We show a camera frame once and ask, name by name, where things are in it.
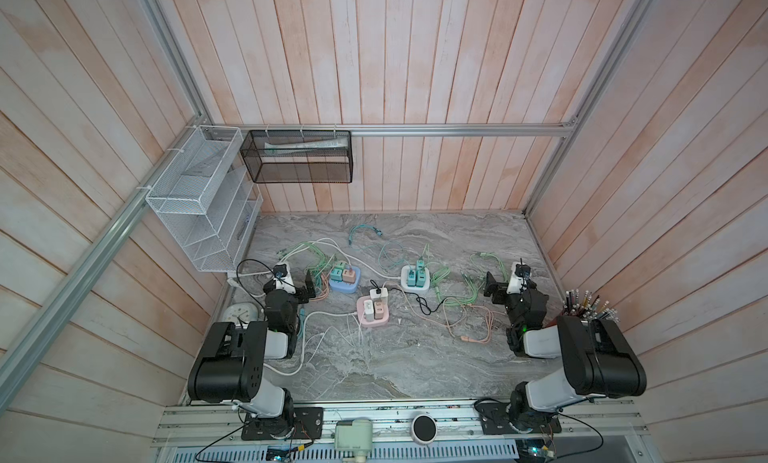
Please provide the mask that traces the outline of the white charger plug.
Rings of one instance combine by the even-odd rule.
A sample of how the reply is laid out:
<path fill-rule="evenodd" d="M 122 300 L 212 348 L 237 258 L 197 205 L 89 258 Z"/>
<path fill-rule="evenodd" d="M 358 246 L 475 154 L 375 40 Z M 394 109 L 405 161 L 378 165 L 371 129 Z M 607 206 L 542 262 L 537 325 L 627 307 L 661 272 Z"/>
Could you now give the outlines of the white charger plug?
<path fill-rule="evenodd" d="M 373 288 L 370 290 L 369 293 L 370 299 L 376 303 L 376 302 L 382 302 L 387 303 L 389 298 L 389 293 L 387 288 Z"/>

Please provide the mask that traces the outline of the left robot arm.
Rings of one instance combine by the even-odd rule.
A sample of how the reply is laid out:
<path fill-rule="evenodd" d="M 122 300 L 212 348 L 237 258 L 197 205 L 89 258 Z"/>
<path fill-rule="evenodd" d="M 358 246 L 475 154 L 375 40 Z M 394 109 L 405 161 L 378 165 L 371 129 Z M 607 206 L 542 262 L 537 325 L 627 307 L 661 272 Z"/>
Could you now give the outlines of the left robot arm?
<path fill-rule="evenodd" d="M 188 377 L 187 394 L 193 401 L 231 403 L 245 413 L 248 426 L 284 438 L 295 427 L 293 399 L 264 375 L 265 362 L 292 358 L 301 329 L 299 307 L 316 297 L 316 289 L 310 273 L 296 287 L 288 265 L 272 272 L 263 302 L 232 305 L 212 324 Z"/>

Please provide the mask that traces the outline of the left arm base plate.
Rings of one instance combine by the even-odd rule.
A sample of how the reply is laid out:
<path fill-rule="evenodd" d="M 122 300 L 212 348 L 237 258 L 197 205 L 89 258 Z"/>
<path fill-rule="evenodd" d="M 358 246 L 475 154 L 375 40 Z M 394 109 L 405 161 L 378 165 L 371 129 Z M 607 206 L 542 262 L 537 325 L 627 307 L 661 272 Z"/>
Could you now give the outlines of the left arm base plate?
<path fill-rule="evenodd" d="M 241 433 L 243 441 L 317 440 L 322 435 L 324 409 L 299 407 L 274 418 L 247 415 Z"/>

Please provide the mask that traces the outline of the beige charger plug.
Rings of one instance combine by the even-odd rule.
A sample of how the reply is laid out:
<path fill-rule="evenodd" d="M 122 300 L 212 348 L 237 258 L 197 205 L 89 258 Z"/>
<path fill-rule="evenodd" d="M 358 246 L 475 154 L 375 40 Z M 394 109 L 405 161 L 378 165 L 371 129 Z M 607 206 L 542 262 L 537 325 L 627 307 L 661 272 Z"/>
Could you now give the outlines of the beige charger plug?
<path fill-rule="evenodd" d="M 381 320 L 384 317 L 385 307 L 386 305 L 382 301 L 377 301 L 374 303 L 374 319 L 375 320 Z"/>

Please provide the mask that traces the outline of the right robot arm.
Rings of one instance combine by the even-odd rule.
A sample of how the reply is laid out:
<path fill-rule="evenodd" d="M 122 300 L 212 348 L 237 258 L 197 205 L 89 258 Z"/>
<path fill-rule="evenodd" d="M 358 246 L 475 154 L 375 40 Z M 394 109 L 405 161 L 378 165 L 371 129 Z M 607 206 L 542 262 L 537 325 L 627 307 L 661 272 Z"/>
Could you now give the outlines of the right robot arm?
<path fill-rule="evenodd" d="M 561 363 L 552 373 L 515 387 L 505 409 L 512 430 L 540 430 L 560 409 L 590 398 L 645 392 L 645 369 L 616 322 L 565 314 L 544 324 L 549 296 L 538 290 L 528 265 L 519 263 L 506 282 L 487 273 L 483 294 L 504 307 L 510 322 L 507 344 L 515 355 Z"/>

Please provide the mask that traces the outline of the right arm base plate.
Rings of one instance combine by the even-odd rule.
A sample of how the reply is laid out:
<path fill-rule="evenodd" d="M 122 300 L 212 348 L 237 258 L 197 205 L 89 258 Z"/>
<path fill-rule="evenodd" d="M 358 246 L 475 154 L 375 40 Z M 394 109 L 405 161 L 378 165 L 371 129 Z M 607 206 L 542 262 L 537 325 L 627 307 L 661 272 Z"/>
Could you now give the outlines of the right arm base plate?
<path fill-rule="evenodd" d="M 521 403 L 482 398 L 473 403 L 484 435 L 561 433 L 559 418 L 552 413 L 528 409 Z"/>

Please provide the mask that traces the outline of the pink power strip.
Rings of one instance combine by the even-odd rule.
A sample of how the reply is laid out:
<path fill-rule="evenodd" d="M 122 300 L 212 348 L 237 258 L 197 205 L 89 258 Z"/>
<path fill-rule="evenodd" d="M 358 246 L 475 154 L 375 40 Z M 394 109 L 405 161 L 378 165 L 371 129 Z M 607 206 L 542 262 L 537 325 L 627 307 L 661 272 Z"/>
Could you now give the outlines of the pink power strip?
<path fill-rule="evenodd" d="M 381 320 L 374 319 L 374 302 L 370 298 L 360 297 L 356 301 L 356 312 L 359 324 L 365 328 L 380 327 L 388 323 L 390 312 L 388 302 L 385 303 L 385 314 Z"/>

